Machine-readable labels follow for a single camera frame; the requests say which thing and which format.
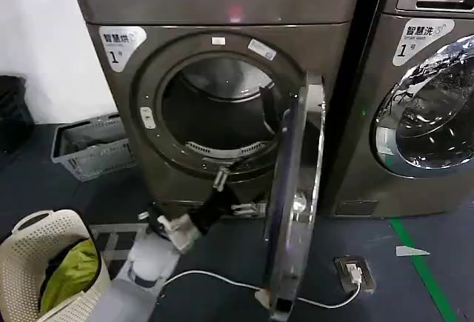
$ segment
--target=power outlet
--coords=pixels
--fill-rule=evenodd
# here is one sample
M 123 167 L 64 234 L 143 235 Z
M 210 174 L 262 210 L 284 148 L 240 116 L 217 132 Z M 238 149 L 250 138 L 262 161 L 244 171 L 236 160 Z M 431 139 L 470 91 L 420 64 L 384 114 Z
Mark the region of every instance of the power outlet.
M 348 264 L 355 264 L 362 270 L 361 291 L 372 292 L 375 289 L 375 281 L 373 280 L 372 274 L 370 274 L 367 261 L 364 257 L 348 256 L 336 258 L 334 264 L 336 265 L 339 278 L 341 279 L 341 285 L 345 292 L 352 292 L 357 289 L 357 286 L 350 280 L 350 274 L 347 270 Z

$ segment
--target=white cable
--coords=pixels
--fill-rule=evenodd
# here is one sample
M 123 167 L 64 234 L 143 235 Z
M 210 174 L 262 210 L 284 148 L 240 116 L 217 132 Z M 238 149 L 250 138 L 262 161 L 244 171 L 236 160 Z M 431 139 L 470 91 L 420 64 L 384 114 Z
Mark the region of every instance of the white cable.
M 338 309 L 339 307 L 346 306 L 349 302 L 355 299 L 360 291 L 361 291 L 361 284 L 357 284 L 357 290 L 353 293 L 353 295 L 350 298 L 348 298 L 346 301 L 338 303 L 337 305 L 325 305 L 324 303 L 311 301 L 311 300 L 308 300 L 307 298 L 298 298 L 298 300 L 309 303 L 317 307 L 323 307 L 325 309 Z
M 174 280 L 177 280 L 185 275 L 189 275 L 189 274 L 201 274 L 201 275 L 207 275 L 207 276 L 211 276 L 213 278 L 217 278 L 219 280 L 222 280 L 230 285 L 234 285 L 234 286 L 240 286 L 240 287 L 246 287 L 247 289 L 252 289 L 252 290 L 256 290 L 256 291 L 259 291 L 261 290 L 260 287 L 257 287 L 257 286 L 253 286 L 253 285 L 250 285 L 250 284 L 245 284 L 245 283 L 239 283 L 237 281 L 232 281 L 228 278 L 225 278 L 224 276 L 222 275 L 219 275 L 219 274 L 216 274 L 214 272 L 206 272 L 205 270 L 187 270 L 186 272 L 182 272 L 180 274 L 177 274 L 175 276 L 173 276 L 171 279 L 167 280 L 163 287 L 165 287 L 166 285 L 174 282 Z M 346 306 L 349 302 L 351 302 L 352 300 L 354 300 L 357 295 L 359 294 L 359 292 L 361 291 L 361 284 L 357 284 L 357 290 L 352 294 L 352 296 L 350 296 L 350 298 L 348 298 L 346 301 L 344 302 L 341 302 L 341 303 L 338 303 L 337 305 L 326 305 L 324 303 L 319 303 L 319 302 L 315 302 L 315 301 L 311 301 L 311 300 L 308 300 L 307 298 L 298 298 L 299 301 L 303 301 L 303 302 L 306 302 L 306 303 L 309 303 L 313 306 L 317 306 L 317 307 L 323 307 L 325 309 L 338 309 L 339 307 L 343 307 L 343 306 Z
M 226 283 L 230 284 L 230 285 L 235 285 L 235 286 L 240 286 L 240 287 L 247 287 L 248 289 L 252 289 L 252 290 L 260 290 L 259 287 L 257 286 L 253 286 L 253 285 L 249 285 L 249 284 L 244 284 L 244 283 L 238 283 L 236 281 L 232 281 L 230 279 L 227 279 L 219 274 L 215 274 L 213 272 L 206 272 L 205 270 L 187 270 L 186 272 L 182 272 L 180 274 L 177 274 L 176 276 L 173 276 L 171 279 L 168 279 L 166 280 L 166 282 L 164 283 L 163 287 L 165 287 L 166 285 L 168 285 L 169 283 L 172 283 L 174 282 L 174 280 L 177 280 L 179 279 L 180 277 L 182 276 L 185 276 L 185 275 L 189 275 L 189 274 L 201 274 L 201 275 L 208 275 L 208 276 L 212 276 L 213 278 L 218 278 L 219 280 L 222 280 L 222 281 L 225 281 Z

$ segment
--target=sticker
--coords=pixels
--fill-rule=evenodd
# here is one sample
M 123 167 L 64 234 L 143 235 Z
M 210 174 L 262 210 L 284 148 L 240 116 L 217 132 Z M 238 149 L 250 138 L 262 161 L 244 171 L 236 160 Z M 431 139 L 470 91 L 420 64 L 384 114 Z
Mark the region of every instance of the sticker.
M 454 28 L 449 19 L 411 19 L 405 25 L 392 63 L 399 67 L 409 61 L 416 53 L 447 35 Z
M 154 130 L 156 128 L 153 111 L 149 107 L 140 107 L 140 116 L 147 130 Z
M 261 43 L 260 41 L 257 41 L 256 39 L 252 39 L 247 48 L 268 59 L 269 61 L 272 61 L 276 56 L 275 50 L 272 50 L 270 47 Z
M 397 257 L 414 257 L 417 255 L 430 255 L 426 250 L 412 248 L 411 246 L 396 246 L 395 255 Z
M 135 50 L 147 39 L 138 26 L 101 26 L 99 34 L 114 72 L 120 73 Z
M 212 37 L 215 46 L 225 46 L 225 37 Z

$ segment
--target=black bag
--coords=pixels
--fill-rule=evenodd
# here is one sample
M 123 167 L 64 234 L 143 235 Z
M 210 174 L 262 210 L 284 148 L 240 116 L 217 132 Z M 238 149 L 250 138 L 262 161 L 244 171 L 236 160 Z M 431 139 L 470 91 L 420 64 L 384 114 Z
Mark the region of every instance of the black bag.
M 33 120 L 24 102 L 24 79 L 0 76 L 0 152 L 15 152 L 32 130 Z

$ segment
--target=washing machine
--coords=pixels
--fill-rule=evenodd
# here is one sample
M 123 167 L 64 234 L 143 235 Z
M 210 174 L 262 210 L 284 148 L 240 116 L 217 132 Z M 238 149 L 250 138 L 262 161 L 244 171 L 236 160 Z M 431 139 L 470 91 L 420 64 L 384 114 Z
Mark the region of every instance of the washing machine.
M 330 98 L 356 0 L 79 4 L 150 191 L 173 216 L 206 200 L 222 167 L 241 203 L 265 201 L 283 113 L 307 73 Z
M 453 209 L 474 189 L 474 0 L 378 7 L 320 212 Z

